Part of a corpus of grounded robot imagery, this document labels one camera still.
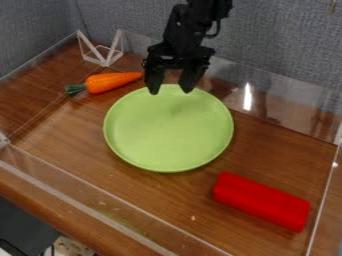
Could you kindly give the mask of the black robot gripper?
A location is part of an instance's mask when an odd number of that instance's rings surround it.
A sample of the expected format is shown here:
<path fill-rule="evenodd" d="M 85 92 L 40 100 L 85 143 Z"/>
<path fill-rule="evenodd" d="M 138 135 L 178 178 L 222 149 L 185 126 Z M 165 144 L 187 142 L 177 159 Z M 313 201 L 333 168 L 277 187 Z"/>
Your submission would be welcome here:
<path fill-rule="evenodd" d="M 145 83 L 150 94 L 159 93 L 166 69 L 183 69 L 179 86 L 185 93 L 190 93 L 209 68 L 214 54 L 215 50 L 205 46 L 198 46 L 186 53 L 178 53 L 167 42 L 150 46 L 143 60 Z"/>

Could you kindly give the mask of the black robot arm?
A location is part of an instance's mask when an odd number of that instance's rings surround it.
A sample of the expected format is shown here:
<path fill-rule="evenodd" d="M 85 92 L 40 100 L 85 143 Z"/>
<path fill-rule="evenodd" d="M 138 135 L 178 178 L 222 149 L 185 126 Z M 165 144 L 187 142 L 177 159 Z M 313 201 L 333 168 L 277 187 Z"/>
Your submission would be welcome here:
<path fill-rule="evenodd" d="M 194 90 L 215 54 L 202 42 L 218 36 L 221 21 L 233 9 L 233 0 L 186 1 L 171 10 L 162 42 L 147 48 L 145 83 L 153 95 L 159 93 L 165 72 L 170 69 L 182 71 L 178 80 L 182 91 L 190 93 Z"/>

